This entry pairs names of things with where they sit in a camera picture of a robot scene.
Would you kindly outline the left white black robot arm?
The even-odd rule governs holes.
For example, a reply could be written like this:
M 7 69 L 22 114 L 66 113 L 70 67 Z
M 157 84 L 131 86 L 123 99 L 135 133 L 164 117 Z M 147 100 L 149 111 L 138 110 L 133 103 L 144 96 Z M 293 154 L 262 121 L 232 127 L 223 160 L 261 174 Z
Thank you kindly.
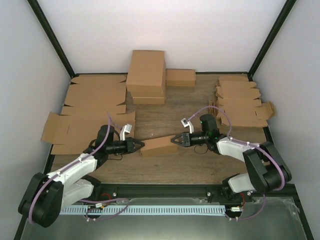
M 74 203 L 93 204 L 98 208 L 111 203 L 112 199 L 99 201 L 101 182 L 90 173 L 100 168 L 110 155 L 132 154 L 145 146 L 144 142 L 127 136 L 131 128 L 126 124 L 117 132 L 112 125 L 103 125 L 75 160 L 56 171 L 36 173 L 19 203 L 18 212 L 30 223 L 47 228 L 62 210 Z

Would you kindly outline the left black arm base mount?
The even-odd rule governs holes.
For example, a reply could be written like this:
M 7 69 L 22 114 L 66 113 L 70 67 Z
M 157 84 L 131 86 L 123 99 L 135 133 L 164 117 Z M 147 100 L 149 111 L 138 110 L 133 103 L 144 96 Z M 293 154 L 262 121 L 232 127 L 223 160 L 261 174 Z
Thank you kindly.
M 97 178 L 90 175 L 85 175 L 81 179 L 90 182 L 93 185 L 93 190 L 89 197 L 81 199 L 80 202 L 83 202 L 83 203 L 87 203 L 88 201 L 98 202 L 98 201 L 105 201 L 105 200 L 111 200 L 111 199 L 117 198 L 117 193 L 109 192 L 105 188 L 105 185 L 102 184 L 102 182 Z

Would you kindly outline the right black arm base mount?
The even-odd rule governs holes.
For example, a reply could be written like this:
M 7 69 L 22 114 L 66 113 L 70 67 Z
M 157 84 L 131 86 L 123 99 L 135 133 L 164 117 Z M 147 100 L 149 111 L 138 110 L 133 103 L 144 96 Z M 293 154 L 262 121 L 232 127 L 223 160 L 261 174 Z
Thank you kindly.
M 205 187 L 207 201 L 209 203 L 220 203 L 221 205 L 241 203 L 241 194 L 252 193 L 255 188 L 252 186 L 249 175 L 235 174 L 222 181 L 222 184 L 214 184 Z

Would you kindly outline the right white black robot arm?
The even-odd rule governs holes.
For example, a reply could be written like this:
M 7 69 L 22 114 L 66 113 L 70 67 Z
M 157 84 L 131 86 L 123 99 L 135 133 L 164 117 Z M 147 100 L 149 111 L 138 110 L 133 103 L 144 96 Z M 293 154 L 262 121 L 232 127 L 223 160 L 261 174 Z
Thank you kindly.
M 273 143 L 251 143 L 237 140 L 220 133 L 213 115 L 200 118 L 201 131 L 193 131 L 188 119 L 182 119 L 188 132 L 171 138 L 173 144 L 184 148 L 205 145 L 215 154 L 229 156 L 245 163 L 247 173 L 239 173 L 226 178 L 222 184 L 223 198 L 229 202 L 236 200 L 242 192 L 265 194 L 279 191 L 292 180 L 292 173 Z

